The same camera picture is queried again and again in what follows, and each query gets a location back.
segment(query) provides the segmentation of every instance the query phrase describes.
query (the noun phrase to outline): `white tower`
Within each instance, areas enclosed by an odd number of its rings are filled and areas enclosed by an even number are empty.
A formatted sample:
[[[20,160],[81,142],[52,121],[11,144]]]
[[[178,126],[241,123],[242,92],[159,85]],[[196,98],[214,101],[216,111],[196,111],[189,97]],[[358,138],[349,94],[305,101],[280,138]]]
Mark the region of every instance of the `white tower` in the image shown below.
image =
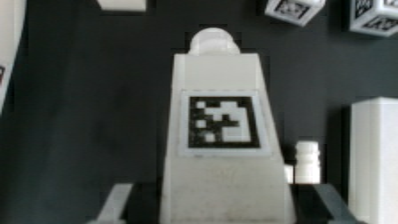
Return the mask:
[[[175,57],[162,224],[294,223],[258,54],[207,29]]]

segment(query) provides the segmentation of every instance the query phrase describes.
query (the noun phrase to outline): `white cube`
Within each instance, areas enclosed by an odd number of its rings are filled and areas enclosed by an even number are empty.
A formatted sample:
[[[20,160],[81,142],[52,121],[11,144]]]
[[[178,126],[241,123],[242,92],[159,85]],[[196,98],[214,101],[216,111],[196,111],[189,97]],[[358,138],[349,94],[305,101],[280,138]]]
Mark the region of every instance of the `white cube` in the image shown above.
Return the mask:
[[[146,0],[99,0],[104,10],[146,11]]]
[[[310,20],[326,6],[326,0],[271,0],[266,14],[299,26]]]
[[[351,30],[386,37],[398,32],[398,0],[353,0]]]

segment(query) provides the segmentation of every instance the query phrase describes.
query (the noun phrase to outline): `black surface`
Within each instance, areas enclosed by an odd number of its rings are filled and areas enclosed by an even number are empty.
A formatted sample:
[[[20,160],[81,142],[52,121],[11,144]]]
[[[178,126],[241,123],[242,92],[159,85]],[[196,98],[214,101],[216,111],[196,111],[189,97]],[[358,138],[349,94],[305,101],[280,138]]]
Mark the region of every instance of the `black surface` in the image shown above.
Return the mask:
[[[290,186],[298,210],[298,224],[360,223],[331,184]]]
[[[3,224],[84,223],[115,182],[145,183],[148,206],[129,215],[155,223],[173,55],[210,26],[262,56],[287,161],[298,140],[321,141],[324,180],[347,197],[347,108],[398,97],[398,38],[347,32],[345,2],[299,28],[264,16],[266,1],[159,0],[145,15],[102,13],[95,0],[29,1],[0,119]]]

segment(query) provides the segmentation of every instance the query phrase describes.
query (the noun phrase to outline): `qr-like marker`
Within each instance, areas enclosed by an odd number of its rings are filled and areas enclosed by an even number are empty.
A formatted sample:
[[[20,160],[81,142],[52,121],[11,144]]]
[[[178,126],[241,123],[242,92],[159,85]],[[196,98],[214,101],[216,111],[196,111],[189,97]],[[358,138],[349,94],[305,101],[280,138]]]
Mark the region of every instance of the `qr-like marker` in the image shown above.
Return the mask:
[[[398,26],[398,20],[379,16],[367,24],[369,29],[390,31]]]
[[[191,148],[260,148],[251,97],[191,97]]]
[[[374,7],[374,0],[358,0],[356,1],[356,18],[370,11]]]
[[[386,5],[398,7],[398,0],[386,0]]]
[[[289,0],[282,1],[276,12],[287,16],[292,16],[296,19],[301,19],[306,12],[310,10],[310,6],[303,5],[298,2],[290,2]]]

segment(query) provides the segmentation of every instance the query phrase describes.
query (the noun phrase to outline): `white peg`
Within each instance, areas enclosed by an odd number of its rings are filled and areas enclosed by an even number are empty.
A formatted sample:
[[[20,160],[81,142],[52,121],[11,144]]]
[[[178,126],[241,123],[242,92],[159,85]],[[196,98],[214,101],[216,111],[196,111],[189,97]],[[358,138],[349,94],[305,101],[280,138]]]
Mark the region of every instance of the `white peg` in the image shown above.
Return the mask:
[[[319,142],[299,141],[298,143],[298,165],[296,165],[296,183],[321,183],[321,149]]]

